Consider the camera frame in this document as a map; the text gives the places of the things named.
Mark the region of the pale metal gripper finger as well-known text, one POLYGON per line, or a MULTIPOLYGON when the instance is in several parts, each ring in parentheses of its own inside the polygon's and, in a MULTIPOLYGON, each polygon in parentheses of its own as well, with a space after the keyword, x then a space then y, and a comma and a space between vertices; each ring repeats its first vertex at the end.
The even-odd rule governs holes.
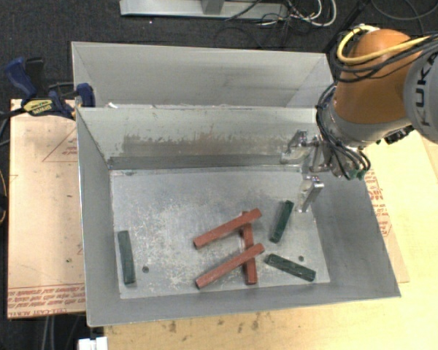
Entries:
POLYGON ((307 131, 297 130, 288 142, 286 150, 280 156, 281 164, 300 164, 309 155, 307 146, 307 131))
POLYGON ((298 211, 301 213, 306 213, 310 208, 310 205, 316 200, 324 187, 325 185, 319 176, 305 176, 302 179, 299 188, 298 211))

